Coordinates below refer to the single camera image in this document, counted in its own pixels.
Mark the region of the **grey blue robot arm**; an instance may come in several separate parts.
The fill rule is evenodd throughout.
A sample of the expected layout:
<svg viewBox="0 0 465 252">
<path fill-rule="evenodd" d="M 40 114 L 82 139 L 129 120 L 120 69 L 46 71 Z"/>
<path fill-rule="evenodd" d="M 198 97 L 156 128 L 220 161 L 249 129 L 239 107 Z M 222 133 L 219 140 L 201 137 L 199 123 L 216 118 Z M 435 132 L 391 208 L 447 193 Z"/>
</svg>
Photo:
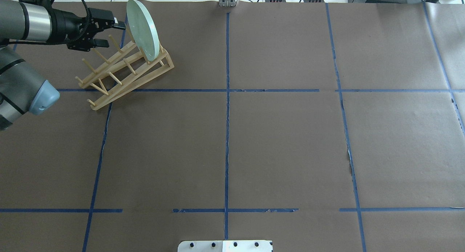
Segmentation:
<svg viewBox="0 0 465 252">
<path fill-rule="evenodd" d="M 5 131 L 26 113 L 41 115 L 59 99 L 59 91 L 16 51 L 14 45 L 66 45 L 89 52 L 108 48 L 95 35 L 106 29 L 125 30 L 109 10 L 88 7 L 86 15 L 53 8 L 55 0 L 1 0 L 0 128 Z"/>
</svg>

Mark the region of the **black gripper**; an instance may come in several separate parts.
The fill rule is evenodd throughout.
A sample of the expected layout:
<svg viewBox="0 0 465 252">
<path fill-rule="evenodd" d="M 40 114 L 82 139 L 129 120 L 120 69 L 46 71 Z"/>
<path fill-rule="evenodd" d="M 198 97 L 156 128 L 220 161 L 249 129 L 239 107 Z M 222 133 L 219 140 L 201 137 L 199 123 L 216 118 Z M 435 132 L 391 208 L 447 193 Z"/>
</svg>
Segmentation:
<svg viewBox="0 0 465 252">
<path fill-rule="evenodd" d="M 89 52 L 93 48 L 109 48 L 108 40 L 96 39 L 95 35 L 110 28 L 126 30 L 125 22 L 117 22 L 110 10 L 89 8 L 88 17 L 84 20 L 79 35 L 67 43 L 68 49 Z"/>
</svg>

